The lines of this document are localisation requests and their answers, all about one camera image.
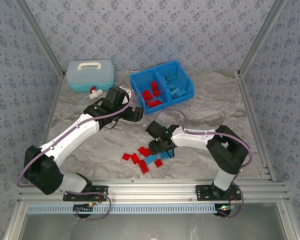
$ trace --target white plastic piece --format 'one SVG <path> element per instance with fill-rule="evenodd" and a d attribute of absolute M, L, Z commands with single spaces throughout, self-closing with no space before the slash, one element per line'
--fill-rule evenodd
<path fill-rule="evenodd" d="M 220 168 L 218 174 L 216 175 L 213 181 L 213 184 L 222 191 L 226 191 L 228 190 L 235 176 L 235 174 L 227 173 Z"/>
<path fill-rule="evenodd" d="M 81 126 L 78 124 L 86 119 L 91 119 L 92 116 L 89 114 L 81 114 L 80 117 L 73 123 L 70 127 L 68 127 L 63 133 L 57 136 L 55 139 L 41 146 L 42 150 L 49 148 L 53 143 L 55 143 L 61 136 L 63 136 L 66 132 L 68 132 L 73 127 L 77 126 L 77 128 L 71 132 L 67 137 L 62 139 L 53 149 L 47 151 L 45 155 L 48 157 L 53 156 L 54 161 L 58 167 L 63 163 L 65 158 L 76 148 L 78 147 L 84 140 L 90 137 L 92 134 L 95 134 L 100 130 L 98 121 L 88 121 Z"/>
<path fill-rule="evenodd" d="M 128 95 L 129 95 L 129 99 L 131 99 L 131 90 L 129 88 L 124 88 L 123 86 L 119 86 L 119 88 L 125 90 L 128 93 Z M 123 101 L 122 101 L 122 104 L 127 104 L 127 103 L 128 103 L 128 99 L 125 96 L 124 99 L 123 99 Z"/>
<path fill-rule="evenodd" d="M 87 182 L 82 177 L 74 173 L 63 173 L 63 180 L 58 190 L 62 192 L 81 193 L 86 187 Z"/>
<path fill-rule="evenodd" d="M 97 97 L 101 96 L 104 93 L 101 89 L 93 90 L 92 93 L 89 95 L 90 100 L 96 99 Z"/>
<path fill-rule="evenodd" d="M 212 130 L 195 130 L 195 129 L 186 129 L 189 132 L 215 132 L 215 129 Z M 214 135 L 193 135 L 185 133 L 182 127 L 178 127 L 172 133 L 171 140 L 177 147 L 192 147 L 197 149 L 208 150 L 206 145 L 208 141 L 211 140 Z"/>
<path fill-rule="evenodd" d="M 100 62 L 83 62 L 79 64 L 78 70 L 80 70 L 84 66 L 96 66 L 97 69 L 101 68 Z"/>

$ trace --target blue plastic bin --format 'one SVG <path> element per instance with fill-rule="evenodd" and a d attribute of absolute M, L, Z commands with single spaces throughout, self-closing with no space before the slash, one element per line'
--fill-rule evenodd
<path fill-rule="evenodd" d="M 195 96 L 193 82 L 176 60 L 131 74 L 130 81 L 133 90 L 138 95 L 145 114 L 160 111 Z M 152 81 L 157 83 L 157 89 L 160 92 L 159 97 L 153 95 L 151 89 Z M 168 85 L 174 86 L 176 89 L 179 88 L 180 90 L 185 90 L 186 95 L 173 99 Z M 141 95 L 145 90 L 149 90 L 153 96 L 153 99 L 150 101 L 160 100 L 162 104 L 154 107 L 147 106 Z"/>

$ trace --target wire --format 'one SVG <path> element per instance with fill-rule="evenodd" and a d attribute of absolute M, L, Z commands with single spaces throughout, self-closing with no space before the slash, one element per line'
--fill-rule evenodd
<path fill-rule="evenodd" d="M 79 122 L 76 126 L 74 126 L 73 128 L 69 129 L 69 131 L 67 131 L 64 135 L 62 135 L 60 138 L 58 138 L 53 144 L 51 144 L 51 146 L 49 146 L 47 149 L 41 151 L 41 153 L 39 153 L 37 156 L 35 156 L 30 162 L 28 162 L 28 164 L 24 167 L 24 169 L 21 171 L 20 175 L 18 176 L 17 180 L 16 180 L 16 185 L 19 188 L 28 188 L 28 187 L 33 187 L 34 185 L 32 184 L 24 184 L 21 185 L 20 181 L 22 179 L 22 177 L 24 176 L 24 174 L 26 173 L 26 171 L 29 169 L 29 167 L 35 162 L 37 161 L 40 157 L 42 157 L 44 154 L 46 154 L 48 151 L 50 151 L 50 148 L 53 148 L 54 146 L 56 146 L 58 143 L 60 143 L 64 138 L 66 138 L 70 133 L 72 133 L 75 129 L 77 129 L 77 127 L 80 127 L 81 125 L 89 122 L 89 121 L 95 121 L 95 120 L 100 120 L 100 119 L 105 119 L 105 118 L 110 118 L 113 117 L 115 115 L 118 115 L 120 113 L 122 113 L 124 110 L 126 110 L 132 103 L 132 100 L 134 98 L 134 91 L 131 90 L 131 98 L 128 101 L 128 103 L 121 108 L 120 110 L 107 114 L 107 115 L 103 115 L 103 116 L 96 116 L 96 117 L 91 117 L 88 118 L 86 120 L 83 120 L 81 122 Z"/>
<path fill-rule="evenodd" d="M 187 123 L 187 121 L 188 121 L 187 116 L 186 116 L 186 114 L 184 114 L 181 110 L 179 110 L 179 109 L 177 109 L 177 108 L 174 108 L 174 107 L 167 107 L 167 108 L 161 110 L 161 111 L 154 117 L 153 120 L 155 121 L 155 120 L 157 119 L 157 117 L 158 117 L 160 114 L 162 114 L 164 111 L 169 110 L 169 109 L 170 109 L 170 110 L 173 110 L 173 111 L 176 111 L 176 112 L 179 112 L 179 113 L 181 113 L 181 114 L 183 115 L 184 120 L 183 120 L 183 123 L 182 123 L 182 129 L 184 130 L 185 133 L 191 134 L 191 135 L 219 135 L 219 136 L 222 136 L 222 137 L 227 137 L 227 138 L 233 139 L 233 140 L 237 141 L 238 143 L 240 143 L 241 145 L 243 145 L 243 146 L 246 148 L 246 150 L 248 151 L 248 154 L 249 154 L 249 160 L 248 160 L 248 162 L 245 163 L 245 164 L 243 164 L 243 165 L 241 166 L 241 168 L 244 168 L 244 167 L 248 166 L 248 165 L 252 162 L 252 159 L 253 159 L 253 153 L 252 153 L 252 151 L 250 150 L 250 147 L 249 147 L 244 141 L 242 141 L 240 138 L 235 137 L 235 136 L 232 136 L 232 135 L 227 134 L 227 133 L 216 132 L 216 131 L 211 131 L 211 132 L 209 132 L 209 131 L 208 131 L 208 132 L 205 132 L 205 131 L 203 131 L 203 132 L 192 132 L 192 131 L 188 131 L 188 130 L 186 129 L 186 127 L 185 127 L 185 125 L 186 125 L 186 123 Z"/>
<path fill-rule="evenodd" d="M 74 194 L 74 195 L 91 195 L 91 194 L 98 194 L 98 197 L 100 195 L 104 196 L 108 201 L 109 201 L 109 208 L 106 211 L 106 213 L 100 217 L 94 217 L 94 218 L 81 218 L 79 217 L 79 212 L 83 207 L 79 207 L 78 210 L 75 213 L 75 216 L 77 217 L 78 220 L 82 220 L 82 221 L 99 221 L 102 220 L 106 217 L 108 217 L 108 215 L 110 214 L 111 208 L 112 208 L 112 202 L 110 197 L 107 194 L 104 194 L 103 192 L 98 192 L 98 191 L 91 191 L 91 192 L 74 192 L 74 191 L 67 191 L 68 194 Z"/>
<path fill-rule="evenodd" d="M 117 119 L 117 120 L 115 121 L 114 125 L 111 126 L 111 127 L 106 127 L 106 126 L 104 126 L 104 127 L 105 127 L 106 129 L 113 129 L 113 128 L 117 125 L 118 121 L 119 121 L 119 119 Z"/>
<path fill-rule="evenodd" d="M 241 211 L 242 211 L 242 209 L 243 209 L 243 207 L 244 207 L 244 203 L 245 203 L 244 194 L 242 193 L 242 190 L 241 190 L 241 188 L 239 187 L 239 185 L 236 184 L 236 183 L 234 183 L 234 182 L 233 182 L 232 184 L 235 185 L 235 186 L 238 188 L 238 190 L 240 191 L 240 195 L 241 195 L 241 205 L 240 205 L 238 211 L 236 211 L 236 213 L 233 214 L 233 215 L 231 215 L 231 216 L 225 214 L 225 213 L 222 212 L 222 211 L 217 211 L 219 214 L 224 215 L 223 218 L 227 218 L 227 219 L 232 219 L 232 218 L 238 216 L 238 215 L 241 213 Z"/>
<path fill-rule="evenodd" d="M 170 156 L 169 151 L 166 151 L 166 153 L 168 154 L 169 158 L 171 158 L 171 159 L 175 156 L 175 150 L 174 149 L 172 149 L 173 156 Z"/>
<path fill-rule="evenodd" d="M 238 203 L 236 197 L 233 196 L 232 194 L 229 194 L 229 197 L 230 197 L 230 198 L 233 198 L 233 199 L 235 200 L 235 205 L 234 205 L 234 207 L 236 207 L 236 206 L 237 206 L 237 203 Z"/>
<path fill-rule="evenodd" d="M 182 123 L 182 126 L 181 126 L 181 127 L 182 127 L 182 130 L 183 130 L 185 133 L 187 133 L 187 134 L 191 134 L 191 135 L 201 135 L 201 136 L 203 136 L 203 135 L 218 135 L 218 136 L 222 136 L 222 137 L 227 137 L 227 138 L 233 139 L 233 140 L 237 141 L 238 143 L 240 143 L 241 145 L 243 145 L 243 146 L 245 147 L 245 149 L 247 150 L 248 154 L 249 154 L 249 160 L 248 160 L 248 162 L 246 162 L 245 164 L 243 164 L 243 165 L 241 166 L 240 169 L 242 169 L 242 168 L 248 166 L 248 165 L 252 162 L 252 159 L 253 159 L 253 153 L 252 153 L 250 147 L 249 147 L 244 141 L 242 141 L 242 140 L 241 140 L 240 138 L 238 138 L 238 137 L 235 137 L 235 136 L 232 136 L 232 135 L 230 135 L 230 134 L 223 133 L 223 132 L 214 132 L 214 131 L 212 131 L 212 132 L 209 132 L 209 131 L 208 131 L 208 132 L 205 132 L 205 131 L 204 131 L 204 132 L 192 132 L 192 131 L 186 130 L 185 125 L 186 125 L 187 120 L 188 120 L 188 119 L 187 119 L 187 116 L 186 116 L 186 114 L 185 114 L 184 112 L 182 112 L 181 110 L 179 110 L 179 109 L 177 109 L 177 108 L 174 108 L 174 107 L 167 107 L 167 108 L 161 110 L 161 111 L 154 117 L 153 120 L 155 121 L 155 120 L 157 119 L 157 117 L 158 117 L 161 113 L 163 113 L 164 111 L 169 110 L 169 109 L 170 109 L 170 110 L 173 110 L 173 111 L 176 111 L 176 112 L 179 112 L 179 113 L 181 113 L 181 114 L 183 115 L 184 120 L 183 120 L 183 123 Z M 234 183 L 234 181 L 237 179 L 239 173 L 240 173 L 240 170 L 239 170 L 239 172 L 237 173 L 237 175 L 233 178 L 232 184 L 235 185 L 235 186 L 238 188 L 238 190 L 240 191 L 240 195 L 241 195 L 241 199 L 242 199 L 240 208 L 238 209 L 238 211 L 237 211 L 235 214 L 233 214 L 233 215 L 231 215 L 231 216 L 228 216 L 228 215 L 225 214 L 224 212 L 217 211 L 218 213 L 224 215 L 224 217 L 225 217 L 225 218 L 228 218 L 228 219 L 232 219 L 232 218 L 236 217 L 236 216 L 242 211 L 242 208 L 243 208 L 243 205 L 244 205 L 244 202 L 245 202 L 245 200 L 244 200 L 244 195 L 243 195 L 243 193 L 242 193 L 242 191 L 241 191 L 239 185 L 237 185 L 237 184 Z"/>

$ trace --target red cube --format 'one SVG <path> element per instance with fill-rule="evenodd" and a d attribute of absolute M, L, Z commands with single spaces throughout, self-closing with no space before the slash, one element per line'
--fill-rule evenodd
<path fill-rule="evenodd" d="M 154 163 L 158 168 L 160 168 L 163 165 L 163 162 L 161 161 L 161 159 L 154 161 Z"/>
<path fill-rule="evenodd" d="M 152 81 L 151 82 L 151 89 L 152 89 L 152 91 L 155 91 L 155 90 L 157 90 L 157 83 L 155 82 L 155 81 Z"/>
<path fill-rule="evenodd" d="M 150 101 L 149 102 L 149 108 L 153 108 L 155 106 L 157 106 L 157 101 Z"/>
<path fill-rule="evenodd" d="M 128 154 L 128 153 L 125 153 L 125 154 L 123 154 L 123 156 L 122 156 L 122 159 L 124 159 L 124 160 L 126 160 L 126 161 L 128 161 L 129 158 L 130 158 L 130 154 Z"/>
<path fill-rule="evenodd" d="M 143 152 L 142 152 L 142 155 L 146 158 L 146 157 L 149 157 L 151 155 L 151 151 L 149 148 L 145 149 Z"/>
<path fill-rule="evenodd" d="M 146 149 L 142 146 L 142 147 L 140 147 L 140 148 L 138 149 L 138 152 L 139 152 L 140 154 L 142 154 L 144 150 L 146 150 Z"/>
<path fill-rule="evenodd" d="M 147 172 L 149 172 L 149 168 L 147 167 L 145 160 L 140 160 L 138 162 L 138 164 L 139 164 L 139 167 L 141 168 L 141 171 L 143 174 L 146 174 Z"/>
<path fill-rule="evenodd" d="M 153 95 L 159 97 L 160 92 L 158 90 L 153 90 Z"/>
<path fill-rule="evenodd" d="M 135 153 L 131 155 L 131 159 L 134 164 L 137 164 L 139 162 L 139 157 Z"/>
<path fill-rule="evenodd" d="M 152 94 L 151 94 L 151 92 L 149 90 L 145 90 L 144 94 L 146 95 L 146 99 L 147 100 L 151 100 L 153 98 Z"/>

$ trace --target patterned wall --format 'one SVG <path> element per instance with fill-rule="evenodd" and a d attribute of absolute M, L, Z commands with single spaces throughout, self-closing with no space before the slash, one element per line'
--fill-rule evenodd
<path fill-rule="evenodd" d="M 300 0 L 289 0 L 244 77 L 278 181 L 300 222 Z"/>
<path fill-rule="evenodd" d="M 38 144 L 57 75 L 13 0 L 0 0 L 0 240 L 15 206 L 25 149 Z"/>
<path fill-rule="evenodd" d="M 180 61 L 239 69 L 274 0 L 27 0 L 64 70 L 111 59 L 117 70 Z"/>

